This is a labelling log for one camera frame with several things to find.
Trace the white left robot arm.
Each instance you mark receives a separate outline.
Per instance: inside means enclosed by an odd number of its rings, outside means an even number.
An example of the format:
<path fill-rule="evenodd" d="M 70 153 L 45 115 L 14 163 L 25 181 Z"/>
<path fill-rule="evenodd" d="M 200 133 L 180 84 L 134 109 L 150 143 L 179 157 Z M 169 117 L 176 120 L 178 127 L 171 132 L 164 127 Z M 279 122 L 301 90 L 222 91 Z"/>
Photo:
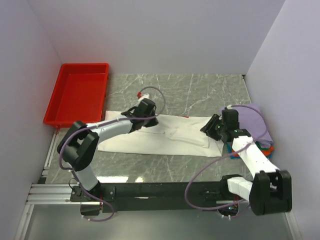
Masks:
<path fill-rule="evenodd" d="M 130 134 L 143 127 L 156 126 L 156 104 L 144 98 L 137 106 L 120 113 L 116 118 L 85 124 L 76 121 L 69 128 L 57 147 L 59 165 L 70 170 L 83 186 L 82 195 L 88 201 L 102 197 L 101 183 L 91 167 L 98 145 L 113 137 Z"/>

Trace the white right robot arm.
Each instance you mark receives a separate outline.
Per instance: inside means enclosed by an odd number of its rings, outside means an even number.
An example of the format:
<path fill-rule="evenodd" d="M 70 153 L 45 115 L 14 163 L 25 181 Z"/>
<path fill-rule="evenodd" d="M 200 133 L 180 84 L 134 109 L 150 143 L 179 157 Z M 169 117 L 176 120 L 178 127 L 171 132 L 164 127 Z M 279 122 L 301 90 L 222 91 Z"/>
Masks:
<path fill-rule="evenodd" d="M 259 136 L 241 127 L 240 114 L 225 108 L 214 114 L 201 132 L 216 141 L 230 143 L 234 153 L 242 159 L 253 180 L 226 175 L 220 180 L 219 193 L 230 200 L 237 195 L 248 201 L 257 216 L 287 213 L 292 210 L 292 177 L 287 170 L 276 167 L 256 144 Z"/>

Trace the white t-shirt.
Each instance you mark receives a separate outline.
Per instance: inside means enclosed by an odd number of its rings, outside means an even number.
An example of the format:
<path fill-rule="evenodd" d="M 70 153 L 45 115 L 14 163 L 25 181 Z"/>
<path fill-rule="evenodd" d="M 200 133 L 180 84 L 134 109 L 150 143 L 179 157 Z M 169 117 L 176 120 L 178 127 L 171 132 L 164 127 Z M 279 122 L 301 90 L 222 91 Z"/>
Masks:
<path fill-rule="evenodd" d="M 158 124 L 142 127 L 132 133 L 121 134 L 101 142 L 101 152 L 220 157 L 224 143 L 216 141 L 200 129 L 209 117 L 160 115 Z"/>

